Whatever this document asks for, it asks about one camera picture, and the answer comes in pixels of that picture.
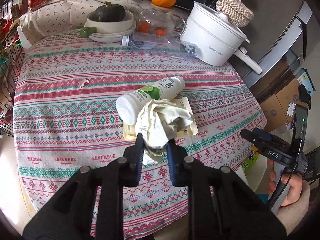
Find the person's right hand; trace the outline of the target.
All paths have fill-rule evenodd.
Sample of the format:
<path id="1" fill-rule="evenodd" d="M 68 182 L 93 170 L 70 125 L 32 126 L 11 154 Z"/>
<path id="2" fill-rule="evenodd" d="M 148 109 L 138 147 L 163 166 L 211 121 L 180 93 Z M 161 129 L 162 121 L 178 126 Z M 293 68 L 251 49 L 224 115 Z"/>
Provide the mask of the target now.
<path id="1" fill-rule="evenodd" d="M 279 203 L 280 199 L 283 199 L 281 204 L 282 207 L 296 203 L 299 200 L 303 189 L 302 177 L 298 174 L 284 173 L 285 170 L 283 170 L 281 178 L 278 177 L 279 180 L 277 181 L 277 174 L 274 170 L 274 161 L 268 159 L 267 164 L 271 167 L 267 188 L 269 194 L 268 204 L 273 206 L 274 203 Z"/>

